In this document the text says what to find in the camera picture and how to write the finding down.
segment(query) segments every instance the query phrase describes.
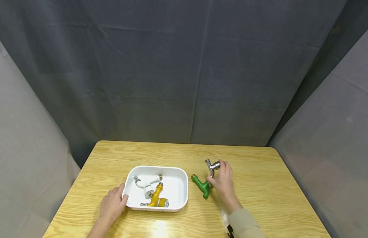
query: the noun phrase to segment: white plastic tray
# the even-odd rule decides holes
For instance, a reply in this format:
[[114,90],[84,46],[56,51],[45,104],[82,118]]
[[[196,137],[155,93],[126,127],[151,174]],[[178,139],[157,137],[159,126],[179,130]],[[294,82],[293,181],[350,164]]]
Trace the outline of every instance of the white plastic tray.
[[[140,203],[149,203],[151,199],[144,197],[143,188],[139,188],[135,184],[134,177],[137,176],[141,181],[150,181],[153,180],[156,175],[162,175],[162,180],[160,182],[164,184],[159,197],[167,198],[169,200],[169,206],[167,208],[140,206]],[[152,183],[154,190],[156,190],[156,185],[158,185],[158,182]],[[188,175],[181,168],[144,165],[136,166],[127,176],[126,186],[123,190],[123,195],[124,194],[129,196],[127,206],[131,209],[177,212],[181,210],[188,201]]]

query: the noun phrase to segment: right hand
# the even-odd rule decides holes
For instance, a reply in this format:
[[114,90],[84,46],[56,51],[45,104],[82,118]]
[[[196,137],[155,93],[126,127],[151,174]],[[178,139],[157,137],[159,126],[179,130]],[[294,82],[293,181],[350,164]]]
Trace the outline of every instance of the right hand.
[[217,178],[207,176],[207,181],[214,186],[219,193],[222,201],[224,201],[229,213],[233,213],[236,210],[242,209],[242,205],[239,202],[234,192],[234,183],[232,181],[232,168],[229,163],[223,160],[220,162],[220,172]]
[[104,196],[101,203],[101,210],[99,212],[99,219],[109,221],[111,224],[121,215],[126,207],[128,195],[122,193],[124,190],[124,183],[120,186],[114,187],[114,189],[108,191],[108,194]]

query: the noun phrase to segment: wooden table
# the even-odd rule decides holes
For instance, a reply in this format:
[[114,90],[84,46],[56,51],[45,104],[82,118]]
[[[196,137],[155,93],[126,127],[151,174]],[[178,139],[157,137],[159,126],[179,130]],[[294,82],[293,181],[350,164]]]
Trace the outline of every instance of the wooden table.
[[[138,165],[179,167],[204,181],[204,160],[227,160],[236,194],[266,237],[330,237],[277,151],[267,147],[99,141],[44,237],[86,237],[104,195]],[[208,200],[189,181],[189,200],[177,213],[127,208],[107,237],[227,237],[215,190]]]

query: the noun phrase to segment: chrome faucet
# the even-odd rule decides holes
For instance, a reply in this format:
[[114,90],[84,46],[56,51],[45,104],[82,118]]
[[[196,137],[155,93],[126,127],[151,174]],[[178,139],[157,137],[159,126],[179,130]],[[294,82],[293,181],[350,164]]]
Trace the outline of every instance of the chrome faucet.
[[210,160],[205,160],[205,163],[209,168],[210,176],[213,178],[214,177],[214,170],[218,170],[221,167],[219,161],[214,162],[213,165],[210,163]]

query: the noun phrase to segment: water tap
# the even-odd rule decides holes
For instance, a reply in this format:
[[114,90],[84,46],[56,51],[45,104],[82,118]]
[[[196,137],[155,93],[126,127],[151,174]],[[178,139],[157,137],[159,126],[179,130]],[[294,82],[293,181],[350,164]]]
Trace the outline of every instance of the water tap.
[[156,191],[152,195],[151,202],[150,203],[141,203],[141,206],[147,206],[147,207],[162,207],[167,208],[169,206],[169,200],[166,198],[159,198],[159,195],[162,191],[163,183],[159,183],[156,186]]
[[146,198],[150,198],[152,197],[152,195],[154,194],[154,190],[151,186],[152,183],[156,183],[156,182],[160,182],[162,180],[162,175],[156,175],[154,180],[152,181],[144,181],[142,182],[137,176],[135,176],[135,184],[139,187],[139,188],[144,188],[144,196]]
[[198,188],[204,193],[203,197],[207,199],[209,197],[209,190],[211,188],[211,184],[208,181],[205,181],[204,183],[201,183],[201,181],[198,179],[197,175],[192,175],[192,181],[196,183]]
[[205,163],[209,168],[210,176],[213,178],[214,177],[214,170],[218,170],[221,167],[221,164],[219,163],[219,161],[217,161],[217,162],[214,162],[214,164],[212,165],[210,163],[210,160],[205,160]]

